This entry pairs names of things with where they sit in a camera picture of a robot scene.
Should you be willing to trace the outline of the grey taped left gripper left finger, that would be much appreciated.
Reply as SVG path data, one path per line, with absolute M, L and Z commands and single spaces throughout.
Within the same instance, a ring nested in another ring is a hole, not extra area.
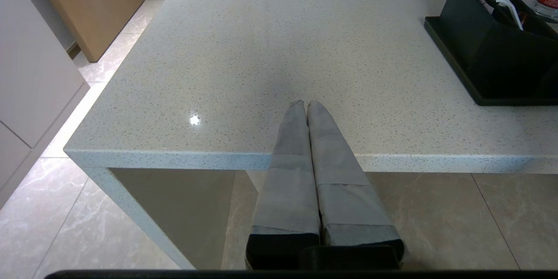
M 259 192 L 245 250 L 247 268 L 299 269 L 301 253 L 320 245 L 320 227 L 306 110 L 297 100 L 283 116 Z

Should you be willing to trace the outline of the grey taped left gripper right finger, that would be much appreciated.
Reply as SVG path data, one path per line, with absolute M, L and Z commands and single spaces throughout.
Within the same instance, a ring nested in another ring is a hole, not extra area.
M 333 116 L 317 100 L 307 122 L 323 227 L 325 269 L 400 269 L 405 244 Z

